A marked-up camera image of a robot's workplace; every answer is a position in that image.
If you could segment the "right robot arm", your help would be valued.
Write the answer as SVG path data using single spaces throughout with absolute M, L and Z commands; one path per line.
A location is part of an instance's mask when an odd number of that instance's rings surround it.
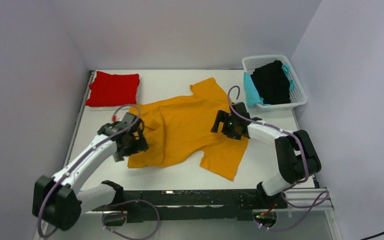
M 257 140 L 275 149 L 277 170 L 256 187 L 255 200 L 260 207 L 269 207 L 283 191 L 321 171 L 322 164 L 305 130 L 291 132 L 250 117 L 243 102 L 234 103 L 229 109 L 229 112 L 217 112 L 212 133 L 222 132 L 234 140 L 243 137 Z

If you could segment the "folded red t shirt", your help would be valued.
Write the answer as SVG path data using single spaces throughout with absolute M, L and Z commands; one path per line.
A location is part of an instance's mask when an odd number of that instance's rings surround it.
M 137 103 L 139 74 L 109 74 L 97 71 L 89 85 L 90 96 L 85 105 L 94 108 L 117 107 Z

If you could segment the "black t shirt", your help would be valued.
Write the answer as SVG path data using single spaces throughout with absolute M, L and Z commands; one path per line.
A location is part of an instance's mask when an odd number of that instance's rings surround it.
M 283 65 L 280 60 L 275 60 L 256 68 L 250 75 L 263 105 L 291 103 L 291 83 L 283 70 Z

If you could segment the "teal t shirt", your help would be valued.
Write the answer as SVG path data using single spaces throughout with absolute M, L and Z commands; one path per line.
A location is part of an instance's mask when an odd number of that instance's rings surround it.
M 285 65 L 283 65 L 282 69 L 284 73 L 286 74 Z M 246 98 L 246 104 L 248 107 L 251 107 L 251 105 L 255 103 L 263 104 L 263 102 L 259 98 L 259 94 L 253 84 L 251 74 L 248 74 L 245 72 L 243 74 L 243 88 L 245 91 L 245 98 Z

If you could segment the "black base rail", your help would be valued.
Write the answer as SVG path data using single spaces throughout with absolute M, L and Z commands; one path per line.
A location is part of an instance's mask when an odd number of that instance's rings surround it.
M 282 197 L 265 196 L 258 189 L 126 190 L 119 206 L 95 211 L 123 212 L 127 223 L 145 221 L 236 219 L 252 221 L 252 214 L 274 213 L 287 204 Z

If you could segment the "yellow t shirt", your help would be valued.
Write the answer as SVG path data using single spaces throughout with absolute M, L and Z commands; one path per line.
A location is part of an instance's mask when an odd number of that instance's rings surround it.
M 128 168 L 170 167 L 202 151 L 200 167 L 234 180 L 248 139 L 231 139 L 212 133 L 219 110 L 229 110 L 227 93 L 211 77 L 190 85 L 191 95 L 181 95 L 131 107 L 140 114 L 148 150 L 129 156 Z

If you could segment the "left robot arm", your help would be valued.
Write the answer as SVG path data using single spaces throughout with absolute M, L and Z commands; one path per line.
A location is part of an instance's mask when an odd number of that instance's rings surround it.
M 144 123 L 138 116 L 126 113 L 122 120 L 104 124 L 88 147 L 65 168 L 51 177 L 43 175 L 36 180 L 32 214 L 40 222 L 67 231 L 88 211 L 101 206 L 119 209 L 125 199 L 121 185 L 104 180 L 87 190 L 82 187 L 108 158 L 120 162 L 148 148 Z

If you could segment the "white plastic basket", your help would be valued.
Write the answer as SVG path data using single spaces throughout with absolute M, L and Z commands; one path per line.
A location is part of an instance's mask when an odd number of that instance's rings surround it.
M 281 61 L 283 65 L 285 65 L 286 77 L 291 82 L 291 87 L 289 90 L 289 96 L 291 103 L 285 104 L 260 104 L 255 103 L 250 107 L 260 108 L 263 112 L 269 111 L 282 111 L 282 110 L 292 110 L 297 106 L 301 106 L 307 103 L 308 98 L 307 95 L 299 81 L 299 78 L 292 67 L 289 59 L 284 55 L 276 55 L 276 54 L 268 54 L 268 55 L 256 55 L 256 56 L 248 56 L 242 59 L 242 66 L 246 73 L 250 74 L 251 70 L 255 70 L 257 67 L 263 67 L 269 64 L 269 61 Z

